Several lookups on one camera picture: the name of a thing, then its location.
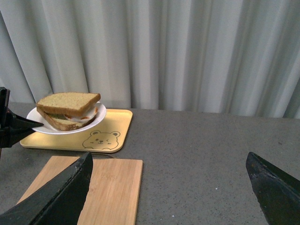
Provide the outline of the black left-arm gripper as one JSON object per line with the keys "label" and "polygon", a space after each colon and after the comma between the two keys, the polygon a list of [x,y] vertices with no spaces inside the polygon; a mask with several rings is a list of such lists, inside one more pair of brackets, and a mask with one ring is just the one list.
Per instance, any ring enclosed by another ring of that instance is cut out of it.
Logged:
{"label": "black left-arm gripper", "polygon": [[6,123],[8,113],[10,90],[0,88],[0,147],[13,146],[23,138],[34,132],[33,128],[42,127],[44,124],[23,118],[13,112],[9,113],[9,126]]}

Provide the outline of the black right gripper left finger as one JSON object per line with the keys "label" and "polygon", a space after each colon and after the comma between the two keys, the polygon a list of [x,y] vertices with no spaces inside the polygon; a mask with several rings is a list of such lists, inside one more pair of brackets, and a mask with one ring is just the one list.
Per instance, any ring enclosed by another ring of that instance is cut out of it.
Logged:
{"label": "black right gripper left finger", "polygon": [[1,214],[2,225],[76,225],[93,169],[85,153],[28,198]]}

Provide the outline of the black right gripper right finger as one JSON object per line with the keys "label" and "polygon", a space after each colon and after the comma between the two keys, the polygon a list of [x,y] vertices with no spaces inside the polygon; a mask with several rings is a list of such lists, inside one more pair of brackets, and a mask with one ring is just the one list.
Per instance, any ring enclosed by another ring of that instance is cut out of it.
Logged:
{"label": "black right gripper right finger", "polygon": [[300,181],[259,155],[249,152],[246,169],[269,225],[300,223]]}

